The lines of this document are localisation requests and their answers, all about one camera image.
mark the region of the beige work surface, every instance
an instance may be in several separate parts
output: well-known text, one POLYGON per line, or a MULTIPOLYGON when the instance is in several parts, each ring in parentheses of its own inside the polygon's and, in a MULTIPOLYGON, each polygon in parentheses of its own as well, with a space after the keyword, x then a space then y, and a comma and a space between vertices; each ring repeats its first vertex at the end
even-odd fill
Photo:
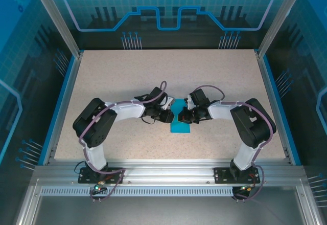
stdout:
MULTIPOLYGON (((213 84, 225 92, 224 101, 257 98, 272 116, 253 50, 85 51, 55 159, 84 159, 72 125, 93 98, 130 100, 151 92, 163 80, 168 83, 166 92, 175 98, 185 98, 200 85, 213 84)), ((204 91, 210 100, 221 98, 213 88, 204 91)), ((232 159, 240 145, 230 120, 203 121, 192 124, 191 133, 170 133, 170 124, 148 125, 141 119, 127 119, 113 125, 104 151, 107 159, 232 159)), ((284 157, 277 132, 259 158, 284 157)))

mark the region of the blue glass wall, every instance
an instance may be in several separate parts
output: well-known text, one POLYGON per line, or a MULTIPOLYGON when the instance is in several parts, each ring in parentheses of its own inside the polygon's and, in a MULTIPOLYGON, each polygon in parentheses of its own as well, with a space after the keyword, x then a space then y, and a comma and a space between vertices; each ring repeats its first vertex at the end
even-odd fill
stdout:
POLYGON ((327 0, 297 0, 267 52, 309 177, 327 174, 326 8, 327 0))
POLYGON ((55 0, 82 49, 258 48, 283 0, 55 0))
POLYGON ((22 141, 42 148, 72 55, 40 0, 0 12, 0 223, 13 224, 39 152, 22 141))

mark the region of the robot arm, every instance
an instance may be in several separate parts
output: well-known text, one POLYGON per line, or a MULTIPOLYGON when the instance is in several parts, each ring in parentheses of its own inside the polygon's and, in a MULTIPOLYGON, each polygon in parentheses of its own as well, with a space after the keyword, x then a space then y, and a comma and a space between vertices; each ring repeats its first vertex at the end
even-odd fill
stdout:
MULTIPOLYGON (((161 92, 162 90, 156 87, 148 95, 135 97, 130 102, 116 104, 103 113, 83 137, 89 163, 97 170, 106 171, 107 161, 104 157, 102 143, 109 134, 114 122, 129 118, 150 116, 154 120, 171 123, 174 119, 174 114, 170 110, 170 105, 173 103, 174 98, 163 93, 155 101, 141 103, 155 98, 161 92)), ((95 116, 109 105, 112 105, 112 103, 103 102, 99 98, 94 98, 73 123, 73 129, 76 131, 77 136, 80 137, 95 116)))
MULTIPOLYGON (((242 173, 251 168, 252 160, 261 145, 270 137, 269 126, 266 121, 254 110, 244 105, 223 104, 221 101, 212 101, 205 96, 201 89, 188 95, 185 99, 187 107, 184 107, 178 115, 178 120, 188 124, 211 119, 234 120, 239 136, 242 140, 238 154, 230 163, 230 172, 237 181, 242 173)), ((276 132, 276 125, 263 109, 257 99, 246 101, 259 110, 269 121, 273 133, 276 132)))

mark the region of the black mounting plate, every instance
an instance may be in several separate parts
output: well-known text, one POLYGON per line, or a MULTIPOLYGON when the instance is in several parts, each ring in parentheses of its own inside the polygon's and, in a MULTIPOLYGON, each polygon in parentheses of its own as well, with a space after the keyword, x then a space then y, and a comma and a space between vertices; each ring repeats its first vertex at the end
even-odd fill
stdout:
POLYGON ((244 174, 243 178, 239 178, 239 180, 236 182, 234 177, 229 171, 229 167, 225 168, 214 168, 214 178, 215 178, 215 184, 253 184, 253 179, 249 176, 249 174, 258 175, 255 178, 255 183, 260 183, 260 177, 258 173, 257 168, 249 168, 247 170, 247 173, 244 174))
MULTIPOLYGON (((106 170, 106 171, 115 171, 115 170, 119 170, 119 169, 121 169, 121 168, 108 168, 108 170, 106 170)), ((98 183, 98 181, 95 181, 94 179, 90 178, 92 173, 93 172, 90 171, 89 168, 86 168, 86 167, 81 168, 77 182, 81 183, 81 184, 96 184, 96 183, 98 183)), ((106 180, 106 184, 116 184, 118 182, 118 179, 121 174, 122 174, 122 171, 120 173, 114 174, 111 178, 106 180)))

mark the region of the blue block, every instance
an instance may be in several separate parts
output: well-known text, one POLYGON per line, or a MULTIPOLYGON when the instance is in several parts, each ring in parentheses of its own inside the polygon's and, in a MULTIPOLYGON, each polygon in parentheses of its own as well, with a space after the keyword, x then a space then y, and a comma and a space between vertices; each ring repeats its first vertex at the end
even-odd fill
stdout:
POLYGON ((174 104, 171 106, 171 110, 174 113, 174 121, 170 124, 171 133, 190 133, 191 128, 189 124, 179 122, 178 114, 183 110, 183 107, 186 106, 186 103, 183 99, 175 99, 174 104))

